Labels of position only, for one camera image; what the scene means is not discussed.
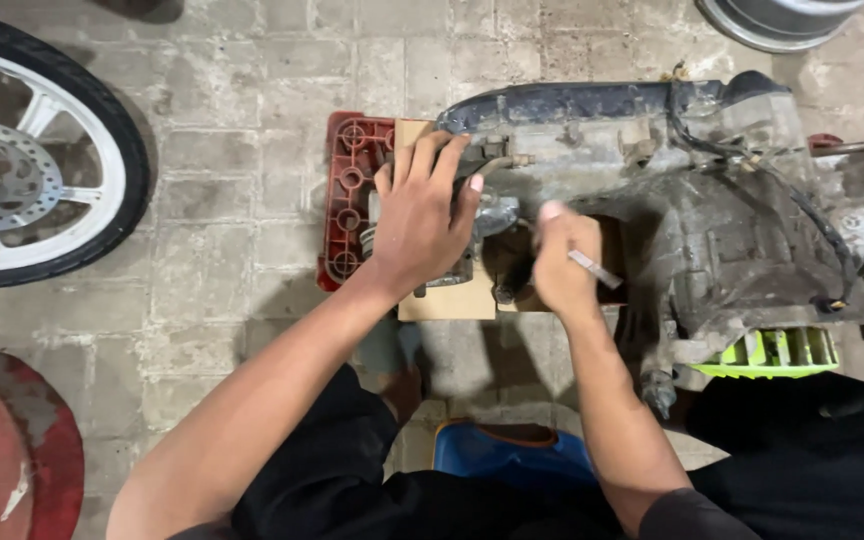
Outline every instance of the red object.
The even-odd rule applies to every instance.
[[[329,153],[325,190],[325,235],[318,257],[318,288],[332,292],[362,265],[359,235],[369,227],[369,191],[394,151],[395,118],[366,117],[340,110],[328,117]]]
[[[68,540],[83,499],[82,437],[42,376],[0,352],[0,540]]]
[[[843,140],[829,133],[815,133],[808,136],[808,149],[830,148],[842,144]]]

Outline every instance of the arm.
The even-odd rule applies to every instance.
[[[638,537],[642,517],[659,497],[692,484],[633,389],[599,309],[594,276],[567,255],[574,248],[601,261],[598,223],[559,202],[546,202],[539,213],[539,234],[535,286],[568,336],[585,448],[623,529]]]
[[[482,177],[471,178],[450,216],[452,180],[468,144],[466,136],[436,131],[396,151],[395,170],[384,166],[375,178],[382,220],[372,257],[216,386],[135,465],[112,506],[109,540],[162,540],[233,509],[355,344],[461,256],[482,190]]]

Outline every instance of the person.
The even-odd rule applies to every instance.
[[[109,540],[759,538],[693,489],[637,397],[594,276],[567,255],[577,249],[600,260],[598,224],[561,202],[540,209],[534,282],[568,337],[601,491],[549,500],[436,471],[400,472],[383,483],[386,455],[421,402],[422,377],[405,369],[378,396],[359,387],[345,359],[469,243],[484,178],[470,177],[453,201],[469,141],[436,131],[395,151],[394,167],[375,177],[382,220],[371,257],[135,465],[114,501]]]

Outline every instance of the fingernail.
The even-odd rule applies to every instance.
[[[550,219],[559,217],[565,209],[566,205],[563,204],[562,201],[546,201],[542,204],[542,207],[538,209],[538,221],[540,223],[545,223]]]
[[[486,177],[480,174],[473,174],[472,178],[468,179],[468,186],[473,190],[482,193],[482,187],[486,185]]]

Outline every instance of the hand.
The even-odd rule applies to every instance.
[[[452,182],[470,138],[444,130],[429,133],[395,150],[394,168],[386,163],[375,174],[382,214],[368,263],[401,298],[445,274],[473,235],[482,175],[468,179],[450,213]]]
[[[569,257],[572,249],[602,264],[602,232],[599,222],[578,215],[559,201],[549,201],[538,211],[535,231],[538,257],[534,264],[535,290],[562,324],[598,313],[595,276]]]

